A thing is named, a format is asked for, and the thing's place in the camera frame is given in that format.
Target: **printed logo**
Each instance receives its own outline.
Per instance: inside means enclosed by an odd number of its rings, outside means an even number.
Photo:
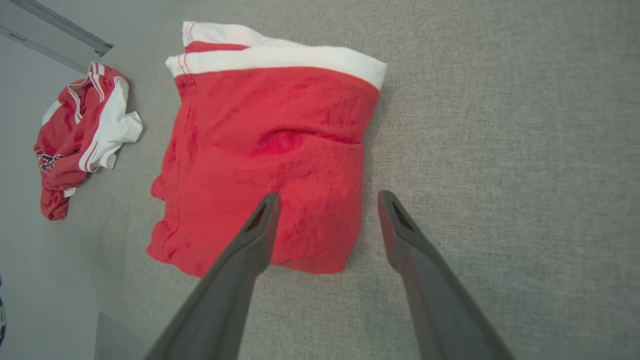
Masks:
[[[36,156],[38,156],[38,164],[40,164],[40,170],[44,171],[45,174],[49,175],[49,171],[53,170],[53,166],[56,164],[56,161],[64,158],[64,155],[54,155],[49,156],[44,153],[44,151],[36,151]]]

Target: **white wall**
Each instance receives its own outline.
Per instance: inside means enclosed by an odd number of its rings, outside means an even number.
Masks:
[[[10,0],[0,0],[0,25],[50,50],[73,60],[84,68],[98,59],[93,49],[64,31],[23,10]]]
[[[40,213],[33,152],[42,115],[65,85],[81,78],[0,37],[0,297],[8,322],[2,360],[93,358],[95,290],[88,275],[69,268],[72,261],[43,251],[44,234],[55,224]]]
[[[171,7],[184,0],[38,0],[39,3],[75,22],[101,39],[118,46],[138,39],[149,24],[163,19]]]

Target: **white fabric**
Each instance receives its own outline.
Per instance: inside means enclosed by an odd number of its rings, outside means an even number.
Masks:
[[[96,63],[94,63],[93,61],[90,62],[89,70],[87,70],[86,77],[84,78],[84,80],[82,80],[82,82],[78,84],[69,84],[67,86],[67,91],[69,91],[69,94],[74,98],[74,101],[76,102],[76,124],[79,124],[80,120],[82,120],[82,114],[80,114],[80,97],[78,96],[78,94],[74,89],[75,88],[82,89],[82,87],[85,86],[87,83],[89,83],[90,81],[93,81],[92,74],[95,72],[95,69],[96,69]]]
[[[47,110],[47,112],[44,113],[44,115],[42,115],[42,125],[46,124],[49,122],[49,120],[51,120],[51,117],[53,116],[53,113],[56,112],[56,110],[61,106],[62,104],[59,101],[54,102],[53,104],[51,104],[51,106],[49,107],[49,109]]]
[[[76,188],[68,188],[63,191],[65,197],[71,197],[76,194]]]
[[[166,66],[174,77],[226,70],[317,67],[355,76],[378,90],[387,64],[345,47],[251,47],[242,51],[207,51],[171,56]]]
[[[98,91],[100,95],[100,102],[104,101],[104,90],[102,89],[102,85],[100,84],[100,75],[97,73],[89,74],[89,79],[93,83],[93,87]]]
[[[182,43],[209,42],[212,44],[235,44],[249,47],[304,47],[297,42],[268,38],[243,25],[215,24],[211,22],[185,21],[182,23]]]
[[[120,76],[114,78],[115,87],[100,114],[98,128],[89,148],[80,157],[80,170],[95,172],[98,165],[113,168],[115,152],[125,142],[135,142],[142,132],[142,120],[137,112],[125,114],[129,98],[129,84]]]

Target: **underwear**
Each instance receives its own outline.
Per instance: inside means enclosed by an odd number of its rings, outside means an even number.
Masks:
[[[67,198],[87,173],[113,168],[115,152],[142,132],[137,112],[125,114],[129,84],[115,69],[91,63],[83,80],[59,94],[42,117],[33,150],[38,158],[40,209],[49,220],[67,215]]]
[[[271,264],[345,269],[362,219],[362,137],[386,64],[344,47],[185,22],[171,70],[182,104],[152,195],[147,252],[204,276],[261,198],[281,197]]]

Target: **red fabric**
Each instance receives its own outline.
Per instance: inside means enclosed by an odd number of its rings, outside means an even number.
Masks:
[[[96,64],[92,64],[87,78],[62,90],[58,96],[60,106],[50,118],[43,119],[47,122],[40,129],[33,147],[41,175],[40,209],[49,220],[66,217],[68,204],[63,191],[76,187],[86,178],[86,172],[81,170],[80,159],[85,152],[89,151],[90,155],[95,150],[92,140],[104,99],[113,89],[113,77],[121,76],[109,67],[103,66],[102,69],[98,74]]]
[[[237,44],[212,44],[210,42],[194,41],[184,47],[187,53],[201,53],[203,51],[216,51],[216,50],[244,50],[248,46]]]
[[[242,50],[220,45],[187,50]],[[149,255],[202,277],[261,198],[278,192],[271,263],[342,271],[360,230],[361,140],[378,89],[315,67],[185,74],[175,82],[182,106],[151,189],[166,207]]]

